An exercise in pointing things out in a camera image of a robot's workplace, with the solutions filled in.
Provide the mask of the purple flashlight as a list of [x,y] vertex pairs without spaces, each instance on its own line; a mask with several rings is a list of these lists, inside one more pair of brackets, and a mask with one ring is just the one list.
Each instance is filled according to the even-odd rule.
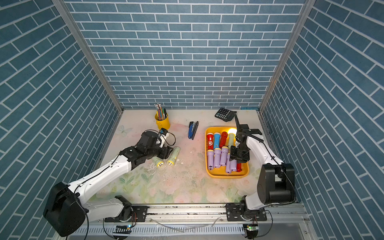
[[221,153],[220,164],[221,164],[221,166],[226,166],[227,154],[229,153],[229,148],[224,146],[224,147],[222,147],[221,150],[222,150],[222,153]]
[[230,161],[230,154],[227,154],[227,161],[226,161],[226,173],[231,174],[231,161]]
[[232,172],[236,172],[237,171],[237,161],[236,160],[230,161],[230,170]]
[[214,150],[207,150],[207,165],[210,171],[214,169],[214,155]]

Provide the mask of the green flashlight slanted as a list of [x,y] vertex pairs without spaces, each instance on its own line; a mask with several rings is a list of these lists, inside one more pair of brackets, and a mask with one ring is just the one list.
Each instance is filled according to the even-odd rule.
[[172,152],[170,153],[170,156],[168,157],[168,160],[167,160],[167,164],[170,165],[170,166],[173,166],[176,161],[177,161],[177,157],[180,153],[180,150],[181,148],[180,147],[175,147]]

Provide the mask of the yellow plastic storage tray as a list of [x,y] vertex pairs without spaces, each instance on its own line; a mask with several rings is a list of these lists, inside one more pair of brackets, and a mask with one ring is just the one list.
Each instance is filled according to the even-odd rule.
[[249,164],[230,161],[230,148],[236,144],[234,127],[209,127],[206,129],[206,171],[212,178],[240,179],[250,172]]

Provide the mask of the purple flashlight bottom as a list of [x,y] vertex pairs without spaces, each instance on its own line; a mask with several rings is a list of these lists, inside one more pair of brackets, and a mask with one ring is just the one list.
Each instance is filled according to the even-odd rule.
[[207,150],[207,165],[210,171],[214,169],[214,155],[214,150]]

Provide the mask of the purple flashlight slanted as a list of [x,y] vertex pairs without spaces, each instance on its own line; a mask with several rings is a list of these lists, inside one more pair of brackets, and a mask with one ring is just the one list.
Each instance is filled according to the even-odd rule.
[[215,148],[214,149],[214,168],[220,168],[221,164],[221,153],[222,150],[220,148]]

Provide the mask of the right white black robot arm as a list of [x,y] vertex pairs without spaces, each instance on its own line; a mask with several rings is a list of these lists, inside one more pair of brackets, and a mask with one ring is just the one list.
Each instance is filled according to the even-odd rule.
[[230,147],[230,163],[254,161],[261,166],[257,190],[240,201],[241,217],[255,220],[259,212],[272,205],[289,205],[296,201],[295,169],[284,163],[268,146],[259,129],[240,124],[234,114],[237,132],[235,145]]

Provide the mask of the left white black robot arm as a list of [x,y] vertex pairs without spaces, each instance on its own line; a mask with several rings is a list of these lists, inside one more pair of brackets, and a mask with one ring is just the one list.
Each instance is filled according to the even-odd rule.
[[167,159],[174,150],[167,142],[168,130],[146,130],[134,146],[120,151],[114,160],[69,184],[55,184],[48,195],[43,210],[44,218],[61,237],[67,237],[79,229],[83,223],[106,218],[116,218],[120,222],[137,220],[132,203],[123,196],[91,204],[90,198],[120,176],[132,171],[153,157]]

